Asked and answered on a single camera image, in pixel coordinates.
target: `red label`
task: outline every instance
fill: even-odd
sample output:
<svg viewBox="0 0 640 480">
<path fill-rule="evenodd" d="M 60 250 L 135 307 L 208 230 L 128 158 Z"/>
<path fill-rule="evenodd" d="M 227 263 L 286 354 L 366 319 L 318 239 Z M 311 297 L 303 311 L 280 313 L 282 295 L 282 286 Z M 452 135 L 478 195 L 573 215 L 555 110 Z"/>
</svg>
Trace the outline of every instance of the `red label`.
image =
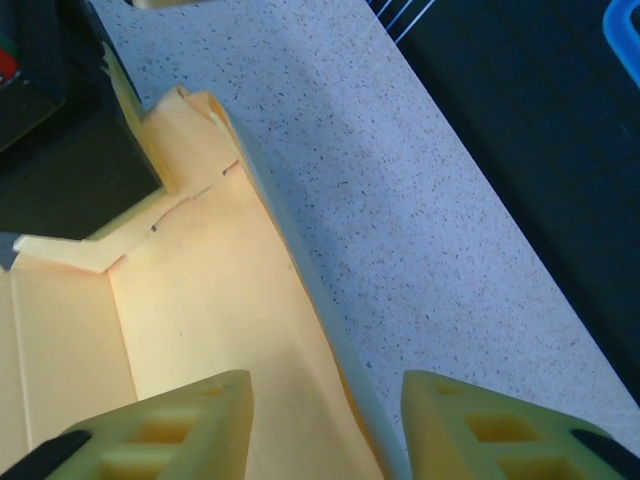
<svg viewBox="0 0 640 480">
<path fill-rule="evenodd" d="M 0 85 L 13 78 L 17 71 L 16 59 L 0 48 Z"/>
</svg>

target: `speckled countertop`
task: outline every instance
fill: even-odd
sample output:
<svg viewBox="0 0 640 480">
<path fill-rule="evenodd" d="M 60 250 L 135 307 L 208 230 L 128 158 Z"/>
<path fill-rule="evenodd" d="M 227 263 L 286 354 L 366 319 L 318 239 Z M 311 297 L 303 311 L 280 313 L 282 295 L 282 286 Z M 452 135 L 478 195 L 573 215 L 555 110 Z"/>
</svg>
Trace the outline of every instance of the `speckled countertop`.
<svg viewBox="0 0 640 480">
<path fill-rule="evenodd" d="M 640 410 L 365 0 L 94 3 L 147 106 L 209 89 L 257 136 L 398 435 L 417 368 L 640 453 Z"/>
</svg>

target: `white speckled surface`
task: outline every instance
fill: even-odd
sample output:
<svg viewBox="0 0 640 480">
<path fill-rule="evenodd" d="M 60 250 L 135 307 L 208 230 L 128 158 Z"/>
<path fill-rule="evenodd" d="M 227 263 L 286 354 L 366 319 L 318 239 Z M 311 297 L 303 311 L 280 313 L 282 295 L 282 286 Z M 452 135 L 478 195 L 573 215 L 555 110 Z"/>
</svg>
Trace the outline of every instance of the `white speckled surface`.
<svg viewBox="0 0 640 480">
<path fill-rule="evenodd" d="M 147 105 L 210 89 L 257 136 L 399 435 L 419 368 L 640 453 L 640 410 L 364 0 L 94 3 Z"/>
</svg>

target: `cardboard box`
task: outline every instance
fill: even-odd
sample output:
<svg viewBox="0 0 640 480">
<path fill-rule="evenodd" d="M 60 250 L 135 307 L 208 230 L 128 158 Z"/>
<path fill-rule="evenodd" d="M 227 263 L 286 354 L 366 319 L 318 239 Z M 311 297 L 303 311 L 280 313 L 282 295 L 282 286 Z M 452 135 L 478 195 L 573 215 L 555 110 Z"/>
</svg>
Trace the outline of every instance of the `cardboard box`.
<svg viewBox="0 0 640 480">
<path fill-rule="evenodd" d="M 245 369 L 246 478 L 409 478 L 252 138 L 180 88 L 137 128 L 180 193 L 121 219 L 108 248 L 23 239 L 0 275 L 0 468 L 85 418 Z"/>
</svg>

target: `black object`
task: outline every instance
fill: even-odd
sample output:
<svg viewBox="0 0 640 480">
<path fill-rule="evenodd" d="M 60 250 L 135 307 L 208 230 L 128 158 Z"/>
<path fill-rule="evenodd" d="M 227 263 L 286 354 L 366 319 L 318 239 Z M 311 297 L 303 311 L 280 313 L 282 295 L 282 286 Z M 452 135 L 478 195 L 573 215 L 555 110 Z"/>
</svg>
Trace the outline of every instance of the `black object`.
<svg viewBox="0 0 640 480">
<path fill-rule="evenodd" d="M 48 440 L 0 475 L 0 480 L 44 480 L 90 439 L 89 432 L 77 430 Z"/>
<path fill-rule="evenodd" d="M 640 90 L 609 0 L 371 7 L 640 401 Z"/>
<path fill-rule="evenodd" d="M 2 40 L 13 43 L 16 37 L 17 0 L 0 0 L 0 46 Z"/>
<path fill-rule="evenodd" d="M 0 88 L 0 231 L 81 240 L 161 182 L 118 105 L 93 7 L 14 5 L 19 71 Z"/>
<path fill-rule="evenodd" d="M 613 438 L 603 437 L 588 430 L 575 429 L 571 434 L 585 447 L 604 460 L 611 468 L 628 480 L 640 479 L 640 458 Z"/>
</svg>

